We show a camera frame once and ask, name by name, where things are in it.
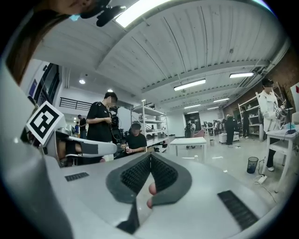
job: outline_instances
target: trash can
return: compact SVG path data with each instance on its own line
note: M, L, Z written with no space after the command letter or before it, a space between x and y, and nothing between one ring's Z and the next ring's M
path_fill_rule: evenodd
M250 157L248 158L248 165L247 165L247 173L253 174L256 170L258 158L257 157Z

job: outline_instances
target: power strip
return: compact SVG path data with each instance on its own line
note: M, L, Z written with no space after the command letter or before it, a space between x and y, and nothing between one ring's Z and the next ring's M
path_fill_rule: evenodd
M264 175L258 180L258 183L262 184L263 182L265 182L266 179L267 179L267 176Z

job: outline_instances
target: white table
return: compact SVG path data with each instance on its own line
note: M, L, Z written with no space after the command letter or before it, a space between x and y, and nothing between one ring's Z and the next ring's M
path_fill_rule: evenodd
M286 132L288 131L287 129L273 130L273 131L267 132L268 137L267 137L266 158L265 158L265 163L263 165L262 174L265 174L266 165L268 162L269 149L275 150L275 151L280 152L285 155L285 157L284 157L285 167L284 167L284 170L280 177L280 180L278 182L278 185L275 188L276 193L278 193L279 187L280 187L282 181L285 179L286 172L290 166L293 142L295 141L295 139L297 137L299 137L299 126L298 125L296 125L295 130L296 130L296 132L293 134L286 134ZM270 138L280 139L280 141L270 144Z
M202 127L204 130L206 130L207 135L209 136L209 129L213 129L213 134L215 136L214 127Z
M197 138L183 138L183 139L175 139L170 143L170 145L174 145L176 147L176 155L178 155L178 146L196 146L202 145L203 150L203 162L205 162L206 157L206 140L204 137L197 137Z

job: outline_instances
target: railing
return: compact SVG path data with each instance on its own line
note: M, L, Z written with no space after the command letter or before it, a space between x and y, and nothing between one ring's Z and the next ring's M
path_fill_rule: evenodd
M59 107L65 107L65 108L70 108L70 109L75 109L75 110L89 111L91 105L92 105L92 103L74 100L74 99L63 98L63 97L60 97L60 102L59 102ZM131 105L126 102L118 100L117 107L118 108L124 107L124 108L130 110L131 108L134 107L134 105Z
M88 102L78 101L74 99L68 99L60 97L60 103L59 107L65 107L70 109L76 109L76 110L86 110L89 111L90 106L92 104Z

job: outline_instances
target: brick wall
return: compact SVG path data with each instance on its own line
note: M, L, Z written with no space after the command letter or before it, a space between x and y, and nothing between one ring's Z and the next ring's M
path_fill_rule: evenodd
M267 78L278 82L280 88L285 88L286 95L294 107L294 99L290 87L299 82L299 58L293 47L290 47L280 62L266 75ZM238 108L238 103L241 104L253 97L256 93L263 90L262 84L258 83L252 89L247 91L244 95L238 98L235 102L223 109L225 115L233 115L233 111Z

